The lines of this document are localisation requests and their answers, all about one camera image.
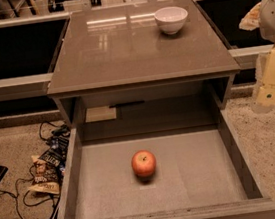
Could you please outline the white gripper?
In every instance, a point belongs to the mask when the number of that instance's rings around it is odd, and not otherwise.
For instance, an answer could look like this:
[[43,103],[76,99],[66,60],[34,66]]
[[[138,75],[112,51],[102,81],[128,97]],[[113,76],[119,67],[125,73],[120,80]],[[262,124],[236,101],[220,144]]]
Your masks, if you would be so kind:
[[[259,13],[261,4],[258,3],[239,22],[239,29],[253,31],[259,28]],[[255,85],[253,90],[253,112],[260,114],[272,111],[275,108],[275,45],[271,49],[266,59],[263,74],[263,83]]]

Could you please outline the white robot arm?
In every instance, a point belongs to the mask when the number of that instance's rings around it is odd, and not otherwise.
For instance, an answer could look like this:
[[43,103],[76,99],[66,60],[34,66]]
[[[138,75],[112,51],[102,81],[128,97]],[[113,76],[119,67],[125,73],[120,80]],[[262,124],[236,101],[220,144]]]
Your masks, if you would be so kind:
[[273,42],[269,53],[259,54],[253,90],[252,110],[258,114],[268,113],[275,108],[275,0],[261,0],[238,26],[245,31],[258,28],[263,39]]

